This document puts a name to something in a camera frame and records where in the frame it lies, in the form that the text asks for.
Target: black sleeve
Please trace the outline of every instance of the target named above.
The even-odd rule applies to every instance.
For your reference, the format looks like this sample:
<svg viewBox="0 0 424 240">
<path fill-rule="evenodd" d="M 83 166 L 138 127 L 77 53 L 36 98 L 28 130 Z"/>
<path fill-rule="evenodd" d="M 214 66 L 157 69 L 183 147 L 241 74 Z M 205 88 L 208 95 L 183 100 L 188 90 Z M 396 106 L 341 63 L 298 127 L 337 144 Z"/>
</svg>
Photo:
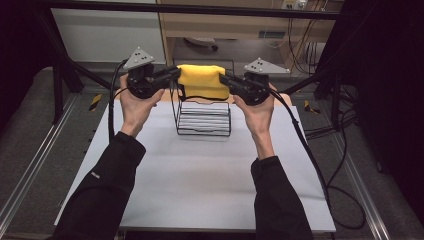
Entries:
<svg viewBox="0 0 424 240">
<path fill-rule="evenodd" d="M 313 239 L 302 202 L 278 157 L 256 159 L 251 173 L 256 187 L 256 239 Z"/>
<path fill-rule="evenodd" d="M 70 197 L 51 239 L 113 239 L 145 153 L 119 132 Z"/>
</svg>

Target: person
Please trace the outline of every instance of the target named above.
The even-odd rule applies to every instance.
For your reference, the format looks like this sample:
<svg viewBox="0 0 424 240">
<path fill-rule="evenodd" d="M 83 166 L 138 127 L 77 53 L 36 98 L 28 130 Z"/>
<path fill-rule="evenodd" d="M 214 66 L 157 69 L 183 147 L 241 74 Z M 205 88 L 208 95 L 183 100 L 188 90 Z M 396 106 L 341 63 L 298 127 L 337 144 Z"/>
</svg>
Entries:
<svg viewBox="0 0 424 240">
<path fill-rule="evenodd" d="M 127 87 L 127 75 L 120 78 Z M 146 149 L 135 138 L 164 90 L 149 99 L 138 99 L 129 91 L 120 94 L 124 123 L 68 200 L 53 235 L 48 239 L 113 239 L 134 188 L 136 168 Z M 243 111 L 256 145 L 257 158 L 251 174 L 257 195 L 254 203 L 256 239 L 313 239 L 297 196 L 275 156 L 270 124 L 274 98 L 247 106 L 234 96 Z"/>
</svg>

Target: hand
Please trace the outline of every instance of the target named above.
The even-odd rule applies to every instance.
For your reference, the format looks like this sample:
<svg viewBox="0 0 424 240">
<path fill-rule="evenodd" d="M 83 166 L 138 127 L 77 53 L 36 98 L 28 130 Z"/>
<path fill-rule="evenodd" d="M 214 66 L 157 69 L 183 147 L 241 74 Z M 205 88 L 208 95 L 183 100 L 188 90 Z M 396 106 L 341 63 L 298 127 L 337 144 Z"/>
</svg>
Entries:
<svg viewBox="0 0 424 240">
<path fill-rule="evenodd" d="M 255 142 L 259 160 L 274 156 L 271 133 L 269 132 L 274 111 L 274 97 L 269 95 L 261 104 L 248 106 L 241 97 L 235 95 L 234 103 L 244 113 L 246 125 Z"/>
<path fill-rule="evenodd" d="M 120 77 L 121 89 L 127 88 L 127 77 L 128 74 Z M 120 94 L 122 113 L 124 114 L 121 132 L 136 137 L 147 121 L 150 111 L 160 101 L 164 92 L 164 89 L 160 89 L 152 97 L 140 99 L 132 95 L 130 91 L 124 90 Z"/>
</svg>

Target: yellow cloth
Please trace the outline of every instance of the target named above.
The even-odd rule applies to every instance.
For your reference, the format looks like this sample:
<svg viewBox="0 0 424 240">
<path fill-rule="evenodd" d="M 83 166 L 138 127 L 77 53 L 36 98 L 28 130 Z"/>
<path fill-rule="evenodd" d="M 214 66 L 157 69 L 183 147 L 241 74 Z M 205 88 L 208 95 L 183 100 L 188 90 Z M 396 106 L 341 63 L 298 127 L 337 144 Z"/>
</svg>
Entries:
<svg viewBox="0 0 424 240">
<path fill-rule="evenodd" d="M 227 86 L 219 82 L 219 74 L 225 68 L 219 66 L 179 65 L 181 76 L 178 83 L 184 85 L 185 96 L 212 100 L 226 100 L 230 94 Z"/>
</svg>

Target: person's left hand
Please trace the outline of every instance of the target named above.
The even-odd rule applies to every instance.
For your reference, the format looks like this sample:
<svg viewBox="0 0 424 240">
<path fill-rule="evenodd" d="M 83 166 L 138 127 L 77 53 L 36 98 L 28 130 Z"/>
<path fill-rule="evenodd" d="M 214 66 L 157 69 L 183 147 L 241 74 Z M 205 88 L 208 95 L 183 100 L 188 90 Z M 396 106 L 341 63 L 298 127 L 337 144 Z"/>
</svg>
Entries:
<svg viewBox="0 0 424 240">
<path fill-rule="evenodd" d="M 128 74 L 120 77 L 121 89 L 127 88 L 127 77 Z M 148 99 L 137 98 L 129 90 L 121 92 L 120 101 L 124 115 L 124 124 L 122 125 L 121 132 L 136 137 L 147 121 L 152 107 L 160 101 L 164 92 L 164 89 L 160 89 Z"/>
</svg>

